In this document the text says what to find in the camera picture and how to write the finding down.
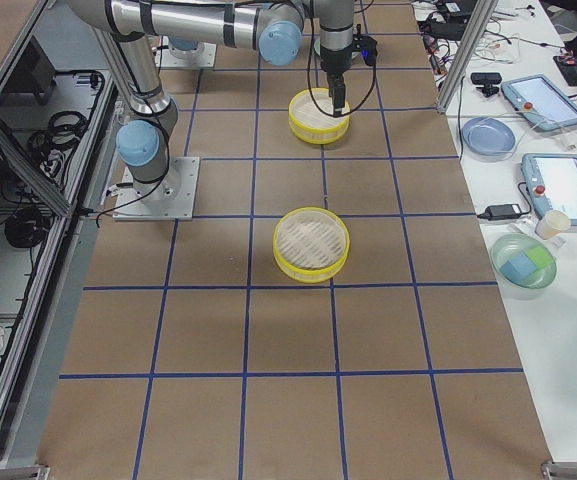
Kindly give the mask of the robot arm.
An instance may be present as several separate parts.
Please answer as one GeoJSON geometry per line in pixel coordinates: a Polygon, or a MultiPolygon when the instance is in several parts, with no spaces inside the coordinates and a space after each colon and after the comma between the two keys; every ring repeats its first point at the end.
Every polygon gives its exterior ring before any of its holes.
{"type": "Polygon", "coordinates": [[[135,120],[121,128],[117,149],[142,196],[163,191],[170,177],[169,136],[177,122],[149,39],[255,50],[268,63],[291,63],[306,21],[318,21],[321,67],[332,116],[345,113],[344,74],[358,48],[351,1],[72,1],[92,27],[114,79],[128,90],[135,120]]]}

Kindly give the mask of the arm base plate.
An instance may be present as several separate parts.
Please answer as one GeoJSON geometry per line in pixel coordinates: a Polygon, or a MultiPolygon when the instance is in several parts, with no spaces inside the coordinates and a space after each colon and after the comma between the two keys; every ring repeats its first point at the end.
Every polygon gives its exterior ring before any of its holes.
{"type": "Polygon", "coordinates": [[[137,183],[119,190],[118,208],[112,211],[116,221],[189,221],[193,218],[199,177],[199,157],[173,157],[167,176],[157,189],[137,183]]]}

